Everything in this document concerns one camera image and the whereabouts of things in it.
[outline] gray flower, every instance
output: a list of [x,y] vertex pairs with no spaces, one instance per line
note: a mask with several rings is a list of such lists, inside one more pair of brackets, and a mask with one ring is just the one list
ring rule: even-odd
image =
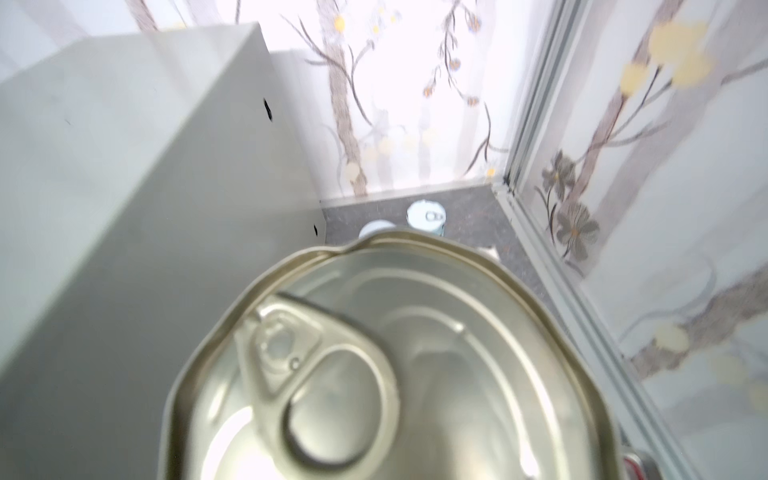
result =
[[549,192],[554,187],[555,194],[560,201],[563,201],[566,188],[573,188],[576,183],[575,167],[576,165],[570,157],[563,155],[562,150],[558,151],[552,160],[552,170],[541,172],[542,177],[544,177],[544,190]]
[[589,210],[582,204],[570,204],[558,212],[558,241],[566,246],[576,261],[586,260],[585,243],[592,245],[598,239],[598,222],[590,220]]

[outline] pull tab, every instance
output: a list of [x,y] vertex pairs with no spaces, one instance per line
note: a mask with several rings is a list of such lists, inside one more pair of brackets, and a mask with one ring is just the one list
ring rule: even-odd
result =
[[[256,307],[259,319],[247,317],[234,333],[237,358],[254,423],[275,466],[288,480],[299,478],[358,480],[379,467],[395,441],[400,413],[395,373],[384,352],[346,323],[300,301],[267,297]],[[280,344],[270,351],[270,339]],[[368,450],[350,465],[319,470],[300,461],[286,441],[284,416],[296,391],[320,362],[348,351],[373,372],[381,400],[381,417]]]
[[427,219],[428,222],[435,222],[437,220],[443,220],[445,216],[439,212],[433,212],[430,210],[424,214],[424,218]]

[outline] can rim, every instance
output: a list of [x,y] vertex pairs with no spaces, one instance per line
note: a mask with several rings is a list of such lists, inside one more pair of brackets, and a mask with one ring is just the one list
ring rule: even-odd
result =
[[[195,393],[199,388],[199,385],[194,382],[185,382],[185,380],[192,372],[204,372],[218,358],[220,352],[227,345],[227,340],[231,338],[231,333],[242,320],[244,313],[296,276],[304,275],[307,271],[317,268],[335,257],[358,250],[387,246],[411,246],[447,254],[455,260],[481,270],[515,298],[529,318],[535,321],[536,326],[547,341],[557,347],[555,354],[561,357],[561,364],[581,401],[584,415],[593,425],[589,435],[600,458],[598,465],[601,469],[601,478],[616,480],[623,478],[624,467],[618,448],[619,439],[609,406],[598,390],[592,375],[584,367],[584,361],[533,292],[505,266],[471,247],[428,233],[390,229],[373,233],[344,246],[310,247],[293,253],[259,275],[233,301],[185,362],[168,393],[161,430],[161,448],[157,470],[159,480],[180,478],[184,443],[178,439],[179,437],[187,437],[187,425],[182,422],[183,415],[179,412],[181,408],[179,401],[182,397],[178,394],[182,389],[192,390]],[[185,397],[194,398],[195,396],[193,394]]]

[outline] speckled floor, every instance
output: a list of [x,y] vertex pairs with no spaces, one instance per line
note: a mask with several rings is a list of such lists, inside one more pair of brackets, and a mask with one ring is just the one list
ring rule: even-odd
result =
[[445,207],[446,238],[470,247],[495,247],[502,264],[528,286],[556,318],[559,317],[490,186],[323,209],[326,242],[340,245],[355,240],[362,226],[371,220],[384,219],[405,226],[408,205],[420,199],[434,200]]

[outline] can lid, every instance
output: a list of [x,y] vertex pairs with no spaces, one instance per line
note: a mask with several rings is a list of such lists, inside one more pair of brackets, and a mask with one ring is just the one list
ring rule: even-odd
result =
[[165,429],[162,478],[623,475],[607,407],[534,297],[412,231],[258,279],[181,374]]
[[445,208],[437,202],[417,200],[408,207],[406,217],[411,227],[434,232],[445,224]]
[[364,236],[370,235],[373,232],[386,230],[388,228],[395,228],[395,224],[389,220],[372,220],[363,225],[363,227],[360,229],[360,235],[358,238],[363,238]]

